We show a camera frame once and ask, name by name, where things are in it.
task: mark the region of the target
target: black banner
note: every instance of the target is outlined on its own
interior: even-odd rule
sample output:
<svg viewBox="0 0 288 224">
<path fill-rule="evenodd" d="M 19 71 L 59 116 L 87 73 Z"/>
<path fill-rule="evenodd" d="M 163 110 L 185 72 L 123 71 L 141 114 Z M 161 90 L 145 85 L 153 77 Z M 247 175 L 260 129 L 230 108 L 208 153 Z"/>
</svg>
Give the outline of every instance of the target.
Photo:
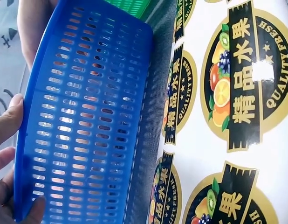
<svg viewBox="0 0 288 224">
<path fill-rule="evenodd" d="M 258 36 L 253 5 L 248 1 L 229 9 L 230 121 L 229 150 L 247 150 L 260 142 L 259 82 L 253 72 Z"/>
</svg>

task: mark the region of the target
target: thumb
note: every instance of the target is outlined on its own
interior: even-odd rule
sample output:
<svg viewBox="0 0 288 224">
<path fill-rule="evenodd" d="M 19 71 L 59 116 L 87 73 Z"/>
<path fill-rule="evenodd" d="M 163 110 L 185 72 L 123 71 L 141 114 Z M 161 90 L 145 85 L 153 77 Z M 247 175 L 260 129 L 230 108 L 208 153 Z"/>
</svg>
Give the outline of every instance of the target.
<svg viewBox="0 0 288 224">
<path fill-rule="evenodd" d="M 44 197 L 37 198 L 28 216 L 21 222 L 21 224 L 40 224 L 45 212 L 46 199 Z"/>
</svg>

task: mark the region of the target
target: orange slice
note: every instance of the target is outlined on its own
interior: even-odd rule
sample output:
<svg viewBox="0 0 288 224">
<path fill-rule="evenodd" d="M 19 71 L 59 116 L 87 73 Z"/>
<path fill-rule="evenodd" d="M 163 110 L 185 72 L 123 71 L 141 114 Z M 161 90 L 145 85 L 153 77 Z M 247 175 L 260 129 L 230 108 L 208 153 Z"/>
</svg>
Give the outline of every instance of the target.
<svg viewBox="0 0 288 224">
<path fill-rule="evenodd" d="M 230 101 L 230 81 L 228 79 L 221 79 L 213 91 L 213 99 L 215 105 L 224 107 Z"/>
</svg>

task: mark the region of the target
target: fingernail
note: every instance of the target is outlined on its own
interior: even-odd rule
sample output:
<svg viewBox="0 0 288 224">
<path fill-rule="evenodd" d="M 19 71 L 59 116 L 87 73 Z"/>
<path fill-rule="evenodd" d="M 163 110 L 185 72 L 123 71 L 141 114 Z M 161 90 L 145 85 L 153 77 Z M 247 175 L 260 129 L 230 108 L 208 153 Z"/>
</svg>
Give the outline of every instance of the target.
<svg viewBox="0 0 288 224">
<path fill-rule="evenodd" d="M 10 107 L 12 107 L 12 106 L 17 106 L 17 105 L 19 105 L 20 103 L 22 103 L 22 100 L 23 100 L 22 94 L 20 94 L 20 93 L 16 94 L 16 95 L 12 98 L 12 100 L 10 101 L 8 108 L 10 108 Z"/>
</svg>

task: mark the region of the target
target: red apple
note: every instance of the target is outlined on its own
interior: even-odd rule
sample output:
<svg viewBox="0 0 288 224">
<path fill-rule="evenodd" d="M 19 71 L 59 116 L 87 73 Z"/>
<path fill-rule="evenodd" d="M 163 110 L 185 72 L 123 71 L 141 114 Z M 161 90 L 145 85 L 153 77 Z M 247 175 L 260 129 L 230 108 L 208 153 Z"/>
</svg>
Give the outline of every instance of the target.
<svg viewBox="0 0 288 224">
<path fill-rule="evenodd" d="M 210 69 L 209 81 L 210 81 L 210 88 L 212 91 L 214 91 L 214 88 L 219 81 L 219 67 L 217 63 L 214 64 Z"/>
</svg>

